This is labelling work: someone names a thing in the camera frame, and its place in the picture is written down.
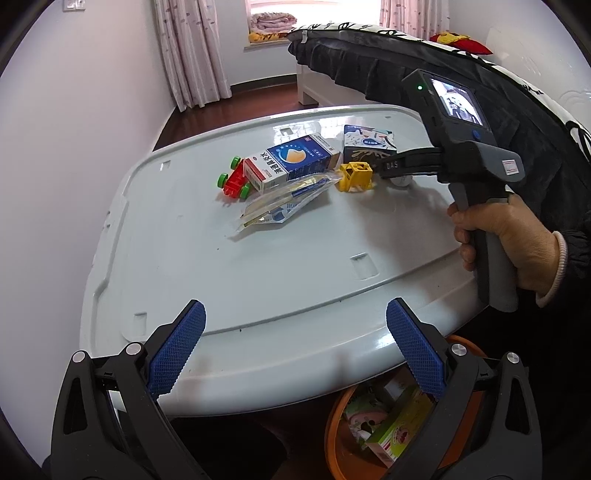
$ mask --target green toy wheel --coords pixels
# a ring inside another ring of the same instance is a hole
[[[228,181],[228,174],[222,173],[217,180],[217,188],[222,189],[227,181]]]
[[[251,184],[247,183],[240,189],[240,198],[245,200],[248,197],[248,194],[251,192]]]
[[[232,159],[232,163],[230,163],[230,168],[232,170],[236,170],[236,167],[238,166],[238,164],[240,163],[242,159],[240,157],[234,157]]]

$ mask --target white table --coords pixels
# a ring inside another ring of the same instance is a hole
[[[452,197],[434,177],[407,189],[381,179],[370,192],[331,188],[283,225],[233,234],[243,203],[216,187],[232,157],[313,132],[341,148],[344,124],[390,129],[399,151],[430,145],[415,112],[359,105],[231,125],[136,165],[100,236],[80,347],[114,355],[198,299],[205,333],[159,404],[170,415],[226,414],[312,398],[402,362],[385,327],[395,297],[444,335],[474,316],[482,305],[456,252]]]

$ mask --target pink blanket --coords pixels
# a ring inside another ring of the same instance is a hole
[[[297,18],[291,14],[264,12],[252,14],[250,28],[256,33],[289,32],[297,22]]]

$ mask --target plastic bag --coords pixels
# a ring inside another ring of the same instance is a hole
[[[238,219],[237,231],[251,225],[283,223],[342,178],[337,172],[326,171],[291,180],[246,204]]]

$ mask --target metal screw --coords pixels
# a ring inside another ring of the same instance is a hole
[[[79,350],[74,355],[72,355],[72,361],[76,364],[79,364],[82,362],[82,360],[84,360],[85,356],[86,354],[82,350]]]
[[[509,362],[511,362],[512,364],[518,364],[519,363],[519,355],[517,355],[516,353],[513,353],[513,352],[509,352],[507,354],[507,360],[509,360]]]
[[[141,352],[141,349],[142,349],[141,343],[130,343],[125,348],[125,353],[127,353],[128,355],[136,355]]]
[[[454,343],[452,345],[452,352],[455,353],[457,356],[464,356],[468,353],[468,350],[466,350],[465,346],[459,343]]]

